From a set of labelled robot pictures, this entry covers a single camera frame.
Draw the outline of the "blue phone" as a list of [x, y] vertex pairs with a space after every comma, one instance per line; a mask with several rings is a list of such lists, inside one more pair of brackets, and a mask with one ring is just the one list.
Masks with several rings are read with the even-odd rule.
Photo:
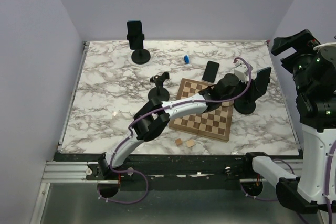
[[258, 70], [256, 78], [254, 79], [253, 100], [256, 101], [262, 97], [270, 83], [271, 67], [266, 67]]

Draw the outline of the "silver black smartphone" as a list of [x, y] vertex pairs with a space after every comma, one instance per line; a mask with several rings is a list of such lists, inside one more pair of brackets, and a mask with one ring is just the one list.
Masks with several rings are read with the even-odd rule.
[[208, 83], [214, 83], [218, 73], [219, 66], [220, 64], [218, 62], [208, 61], [202, 76], [202, 81]]

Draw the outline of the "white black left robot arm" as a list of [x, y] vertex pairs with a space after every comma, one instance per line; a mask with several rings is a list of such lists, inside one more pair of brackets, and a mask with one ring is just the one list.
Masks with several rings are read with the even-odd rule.
[[122, 140], [111, 154], [103, 154], [98, 159], [98, 173], [104, 179], [112, 179], [117, 167], [142, 143], [161, 135], [169, 121], [190, 114], [214, 111], [224, 102], [238, 102], [238, 112], [246, 114], [245, 104], [254, 103], [267, 90], [267, 81], [261, 77], [242, 83], [234, 74], [226, 74], [215, 85], [208, 86], [197, 94], [173, 102], [152, 99], [134, 116], [129, 125], [130, 134]]

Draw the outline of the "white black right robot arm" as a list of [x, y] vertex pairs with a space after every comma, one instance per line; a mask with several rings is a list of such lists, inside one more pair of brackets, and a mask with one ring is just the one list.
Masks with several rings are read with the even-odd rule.
[[248, 153], [241, 165], [249, 178], [271, 183], [280, 204], [301, 214], [335, 212], [335, 44], [321, 44], [305, 29], [277, 37], [271, 53], [295, 52], [281, 60], [296, 86], [296, 106], [304, 137], [301, 175], [291, 174], [265, 153]]

